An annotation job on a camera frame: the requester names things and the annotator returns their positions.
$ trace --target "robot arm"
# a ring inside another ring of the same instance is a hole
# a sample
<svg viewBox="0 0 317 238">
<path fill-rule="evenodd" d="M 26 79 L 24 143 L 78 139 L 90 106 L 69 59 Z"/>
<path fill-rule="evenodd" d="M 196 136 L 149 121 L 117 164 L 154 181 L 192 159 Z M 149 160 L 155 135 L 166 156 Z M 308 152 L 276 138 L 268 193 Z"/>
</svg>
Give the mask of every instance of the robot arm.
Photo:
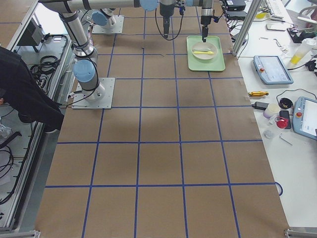
<svg viewBox="0 0 317 238">
<path fill-rule="evenodd" d="M 98 17 L 104 17 L 102 24 L 107 24 L 115 8 L 143 7 L 145 10 L 155 10 L 160 6 L 160 14 L 163 16 L 164 37 L 169 34 L 170 17 L 174 14 L 174 8 L 180 6 L 202 7 L 201 24 L 203 41 L 208 36 L 208 25 L 213 16 L 213 0 L 39 0 L 48 9 L 58 12 L 64 26 L 73 43 L 73 51 L 78 58 L 74 74 L 82 86 L 83 94 L 89 95 L 94 100 L 100 96 L 100 86 L 97 72 L 98 54 L 94 46 L 85 34 L 79 20 L 78 9 L 100 9 Z"/>
<path fill-rule="evenodd" d="M 93 11 L 91 18 L 97 25 L 104 29 L 113 28 L 116 24 L 116 20 L 113 17 L 115 8 L 104 8 Z"/>
</svg>

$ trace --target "black box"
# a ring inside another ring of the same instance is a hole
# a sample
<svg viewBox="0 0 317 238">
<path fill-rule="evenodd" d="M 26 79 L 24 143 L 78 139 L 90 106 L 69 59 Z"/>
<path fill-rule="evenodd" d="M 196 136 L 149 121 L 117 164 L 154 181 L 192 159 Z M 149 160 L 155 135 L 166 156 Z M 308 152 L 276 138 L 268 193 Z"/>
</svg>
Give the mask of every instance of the black box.
<svg viewBox="0 0 317 238">
<path fill-rule="evenodd" d="M 246 8 L 244 0 L 224 0 L 228 11 L 243 11 Z"/>
<path fill-rule="evenodd" d="M 41 28 L 36 24 L 35 20 L 31 18 L 28 26 L 21 39 L 18 42 L 18 46 L 38 46 L 43 38 Z"/>
<path fill-rule="evenodd" d="M 241 20 L 243 21 L 247 16 L 245 11 L 227 11 L 228 20 Z"/>
</svg>

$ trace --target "green tray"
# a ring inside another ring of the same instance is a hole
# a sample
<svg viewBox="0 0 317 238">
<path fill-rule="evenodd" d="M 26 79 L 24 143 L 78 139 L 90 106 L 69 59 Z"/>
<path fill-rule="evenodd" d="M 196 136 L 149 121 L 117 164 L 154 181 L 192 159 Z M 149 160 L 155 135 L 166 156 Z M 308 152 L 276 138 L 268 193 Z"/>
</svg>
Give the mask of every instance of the green tray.
<svg viewBox="0 0 317 238">
<path fill-rule="evenodd" d="M 218 36 L 208 36 L 207 42 L 214 44 L 218 49 L 218 54 L 215 58 L 210 60 L 201 60 L 193 56 L 192 46 L 202 41 L 201 36 L 188 36 L 187 37 L 187 55 L 188 67 L 192 71 L 224 71 L 226 66 L 224 64 L 220 38 Z"/>
</svg>

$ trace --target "metal mounting plate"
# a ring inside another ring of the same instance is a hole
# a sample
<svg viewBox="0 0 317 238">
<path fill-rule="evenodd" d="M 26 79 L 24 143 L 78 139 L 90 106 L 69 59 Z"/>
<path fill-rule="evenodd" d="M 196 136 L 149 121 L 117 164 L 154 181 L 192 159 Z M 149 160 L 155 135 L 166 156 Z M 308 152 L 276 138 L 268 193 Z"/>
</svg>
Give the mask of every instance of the metal mounting plate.
<svg viewBox="0 0 317 238">
<path fill-rule="evenodd" d="M 82 100 L 74 103 L 72 109 L 90 110 L 90 109 L 111 109 L 115 78 L 99 78 L 100 84 L 105 88 L 105 95 L 97 101 Z M 76 91 L 81 90 L 78 84 Z M 74 102 L 84 98 L 83 94 L 75 94 Z"/>
<path fill-rule="evenodd" d="M 123 21 L 124 16 L 123 15 L 115 15 L 114 16 L 117 23 L 115 26 L 111 29 L 104 29 L 101 26 L 95 25 L 93 28 L 92 34 L 99 34 L 99 35 L 112 35 L 112 34 L 121 34 L 123 29 Z"/>
</svg>

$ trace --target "clear plastic bag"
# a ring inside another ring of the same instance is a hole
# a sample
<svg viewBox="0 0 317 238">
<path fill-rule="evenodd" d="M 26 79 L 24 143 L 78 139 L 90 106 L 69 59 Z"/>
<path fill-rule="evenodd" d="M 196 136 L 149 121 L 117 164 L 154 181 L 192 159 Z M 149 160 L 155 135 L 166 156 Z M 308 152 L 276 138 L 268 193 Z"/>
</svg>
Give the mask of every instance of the clear plastic bag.
<svg viewBox="0 0 317 238">
<path fill-rule="evenodd" d="M 12 129 L 10 127 L 0 124 L 0 136 L 3 138 L 8 138 L 11 132 Z"/>
</svg>

